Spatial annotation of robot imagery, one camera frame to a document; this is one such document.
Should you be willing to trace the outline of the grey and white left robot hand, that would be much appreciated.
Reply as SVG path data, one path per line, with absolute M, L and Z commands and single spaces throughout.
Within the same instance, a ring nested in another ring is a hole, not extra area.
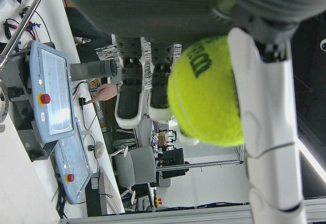
M 117 122 L 136 125 L 143 40 L 152 45 L 151 118 L 182 143 L 244 144 L 254 223 L 306 223 L 290 40 L 325 0 L 70 0 L 113 34 L 126 72 Z

